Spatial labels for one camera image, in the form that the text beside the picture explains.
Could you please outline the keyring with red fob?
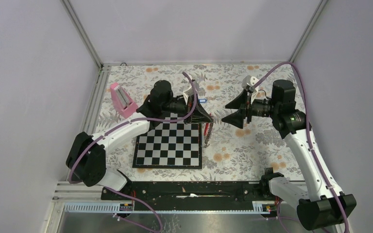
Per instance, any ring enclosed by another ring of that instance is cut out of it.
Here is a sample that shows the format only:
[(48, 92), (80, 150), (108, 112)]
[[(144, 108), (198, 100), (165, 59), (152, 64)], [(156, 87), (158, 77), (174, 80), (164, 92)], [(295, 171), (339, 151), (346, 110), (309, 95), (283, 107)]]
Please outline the keyring with red fob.
[(209, 140), (212, 134), (213, 129), (213, 122), (207, 123), (204, 129), (204, 140), (203, 140), (203, 147), (207, 148), (209, 146)]

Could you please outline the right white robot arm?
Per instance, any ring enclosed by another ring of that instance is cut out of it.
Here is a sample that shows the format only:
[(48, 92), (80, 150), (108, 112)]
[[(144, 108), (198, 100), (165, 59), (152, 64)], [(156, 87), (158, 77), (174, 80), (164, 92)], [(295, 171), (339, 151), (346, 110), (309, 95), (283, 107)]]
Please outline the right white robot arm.
[(306, 184), (306, 190), (302, 190), (283, 174), (266, 172), (260, 179), (260, 196), (285, 201), (295, 209), (306, 230), (339, 224), (348, 229), (347, 219), (356, 207), (356, 199), (344, 193), (325, 165), (305, 113), (296, 109), (294, 84), (274, 81), (271, 97), (261, 100), (256, 98), (257, 81), (253, 76), (243, 80), (240, 95), (226, 105), (234, 112), (222, 121), (243, 128), (252, 117), (271, 118), (273, 127), (295, 156)]

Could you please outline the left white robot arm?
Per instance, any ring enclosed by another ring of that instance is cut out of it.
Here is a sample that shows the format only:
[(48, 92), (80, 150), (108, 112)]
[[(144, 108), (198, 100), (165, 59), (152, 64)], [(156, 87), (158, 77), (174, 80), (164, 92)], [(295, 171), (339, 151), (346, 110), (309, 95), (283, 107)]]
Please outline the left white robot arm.
[(155, 129), (162, 123), (210, 123), (210, 114), (198, 100), (195, 81), (180, 96), (174, 96), (170, 82), (157, 81), (144, 103), (130, 117), (111, 128), (89, 135), (79, 133), (72, 144), (66, 165), (70, 169), (68, 181), (87, 187), (109, 187), (117, 198), (124, 200), (131, 194), (128, 178), (120, 171), (108, 168), (106, 156), (131, 139)]

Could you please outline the black white chessboard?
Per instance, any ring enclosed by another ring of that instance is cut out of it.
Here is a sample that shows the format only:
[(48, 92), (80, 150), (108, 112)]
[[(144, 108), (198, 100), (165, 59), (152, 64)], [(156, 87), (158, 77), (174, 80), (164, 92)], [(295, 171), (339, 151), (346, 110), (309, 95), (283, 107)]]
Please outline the black white chessboard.
[(160, 123), (136, 137), (133, 168), (201, 169), (202, 124)]

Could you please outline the floral table mat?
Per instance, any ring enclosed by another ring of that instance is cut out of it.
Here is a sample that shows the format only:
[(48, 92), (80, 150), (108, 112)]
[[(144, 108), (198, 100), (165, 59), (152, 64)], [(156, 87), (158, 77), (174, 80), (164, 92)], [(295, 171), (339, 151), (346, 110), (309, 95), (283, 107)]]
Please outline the floral table mat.
[(154, 83), (167, 80), (175, 95), (188, 87), (187, 73), (199, 85), (203, 107), (214, 117), (208, 145), (202, 150), (201, 169), (134, 168), (135, 140), (132, 139), (107, 155), (107, 165), (123, 172), (132, 181), (256, 181), (267, 167), (289, 180), (302, 181), (303, 173), (290, 148), (274, 129), (271, 119), (255, 117), (243, 129), (223, 123), (231, 113), (225, 105), (242, 91), (242, 80), (250, 75), (258, 79), (267, 75), (257, 98), (271, 95), (272, 83), (285, 79), (295, 81), (290, 65), (155, 65), (110, 66), (96, 131), (103, 131), (121, 120), (112, 99), (112, 83), (119, 83), (130, 97), (142, 104)]

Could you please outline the pink metronome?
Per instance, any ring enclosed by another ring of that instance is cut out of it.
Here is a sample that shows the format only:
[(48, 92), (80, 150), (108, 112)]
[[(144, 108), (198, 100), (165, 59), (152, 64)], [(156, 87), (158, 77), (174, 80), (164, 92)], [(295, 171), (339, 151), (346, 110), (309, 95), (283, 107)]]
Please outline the pink metronome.
[(124, 119), (136, 112), (138, 105), (118, 83), (110, 85), (110, 94), (115, 111)]

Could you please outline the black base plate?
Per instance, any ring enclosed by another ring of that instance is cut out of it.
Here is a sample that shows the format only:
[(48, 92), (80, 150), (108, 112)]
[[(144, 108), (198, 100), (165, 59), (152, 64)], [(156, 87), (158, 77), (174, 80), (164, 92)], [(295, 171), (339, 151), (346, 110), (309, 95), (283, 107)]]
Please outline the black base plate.
[(138, 198), (155, 211), (256, 211), (254, 204), (263, 204), (269, 212), (281, 198), (269, 193), (259, 182), (129, 182), (116, 194), (106, 188), (102, 200), (128, 201), (136, 211), (148, 211)]

